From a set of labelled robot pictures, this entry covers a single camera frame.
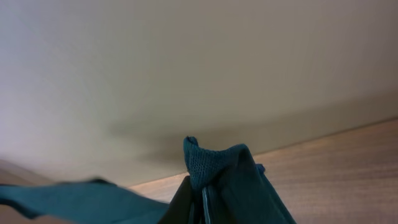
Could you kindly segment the black t-shirt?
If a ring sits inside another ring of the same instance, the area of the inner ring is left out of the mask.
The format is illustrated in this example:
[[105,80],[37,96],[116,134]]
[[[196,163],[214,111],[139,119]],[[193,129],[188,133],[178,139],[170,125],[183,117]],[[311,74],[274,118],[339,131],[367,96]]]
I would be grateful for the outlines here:
[[75,223],[293,223],[249,148],[223,151],[183,142],[188,175],[169,203],[102,179],[43,186],[2,185],[1,203],[26,218],[55,216]]

